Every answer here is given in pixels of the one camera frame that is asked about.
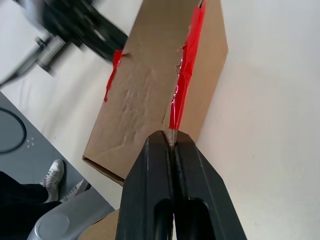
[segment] red packing tape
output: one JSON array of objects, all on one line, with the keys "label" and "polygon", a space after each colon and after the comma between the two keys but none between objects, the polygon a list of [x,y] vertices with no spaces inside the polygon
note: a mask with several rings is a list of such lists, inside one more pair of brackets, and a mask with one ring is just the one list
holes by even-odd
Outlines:
[{"label": "red packing tape", "polygon": [[169,128],[178,130],[182,119],[188,86],[192,77],[198,44],[201,34],[201,28],[204,22],[206,11],[206,2],[203,1],[201,7],[194,9],[189,34],[183,46],[183,55],[181,67],[178,73],[177,86],[171,102],[170,124]]},{"label": "red packing tape", "polygon": [[115,75],[117,73],[117,67],[119,66],[120,62],[121,62],[121,56],[122,56],[122,50],[116,50],[114,52],[114,55],[113,55],[113,60],[112,60],[112,64],[113,64],[113,71],[111,73],[111,76],[109,78],[109,81],[108,83],[106,84],[106,91],[105,91],[105,96],[104,96],[104,99],[103,101],[106,103],[108,98],[107,98],[107,94],[111,88],[111,84],[112,84],[112,81],[114,80],[115,78]]}]

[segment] sneaker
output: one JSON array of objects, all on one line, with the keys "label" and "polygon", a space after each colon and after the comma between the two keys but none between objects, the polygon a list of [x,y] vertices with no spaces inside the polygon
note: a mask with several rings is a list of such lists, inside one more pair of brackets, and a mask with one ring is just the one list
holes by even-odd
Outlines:
[{"label": "sneaker", "polygon": [[78,190],[79,188],[81,187],[81,184],[83,183],[84,180],[82,180],[81,182],[79,182],[77,185],[75,185],[72,190],[68,193],[68,195],[64,196],[60,202],[64,203],[70,199],[73,199],[77,193],[78,193]]},{"label": "sneaker", "polygon": [[52,201],[58,201],[59,199],[59,183],[64,176],[65,165],[60,159],[53,161],[49,172],[43,180],[41,180],[40,185],[46,188],[48,191],[48,199],[45,203],[50,203]]}]

